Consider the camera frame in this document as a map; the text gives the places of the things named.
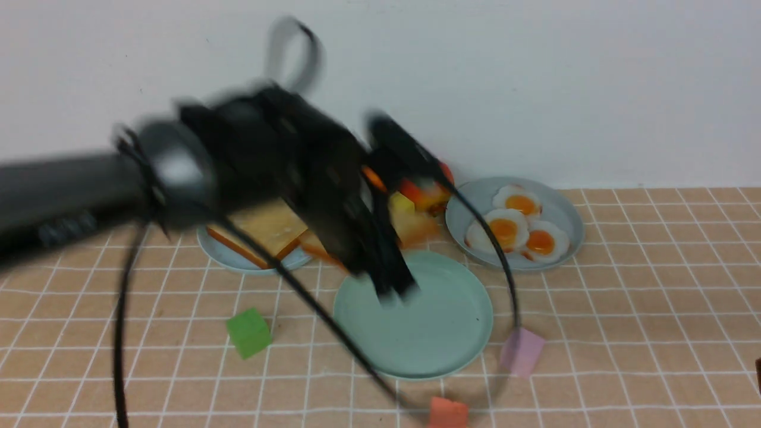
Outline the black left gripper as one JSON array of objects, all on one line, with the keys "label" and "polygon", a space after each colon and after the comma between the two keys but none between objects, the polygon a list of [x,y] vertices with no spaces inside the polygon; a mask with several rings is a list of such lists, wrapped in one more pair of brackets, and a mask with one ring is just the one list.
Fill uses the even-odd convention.
[{"label": "black left gripper", "polygon": [[182,103],[180,122],[212,158],[223,212],[285,201],[323,248],[378,299],[416,287],[389,212],[390,197],[361,197],[366,149],[344,125],[279,87],[217,105]]}]

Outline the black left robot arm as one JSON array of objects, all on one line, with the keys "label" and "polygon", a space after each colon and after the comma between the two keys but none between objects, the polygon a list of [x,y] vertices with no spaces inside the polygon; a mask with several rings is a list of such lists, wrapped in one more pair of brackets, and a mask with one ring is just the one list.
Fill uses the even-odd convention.
[{"label": "black left robot arm", "polygon": [[377,295],[415,287],[392,228],[387,190],[419,144],[391,117],[369,118],[370,148],[296,93],[266,85],[219,105],[150,119],[113,152],[2,166],[2,266],[134,219],[182,231],[282,200],[323,248]]}]

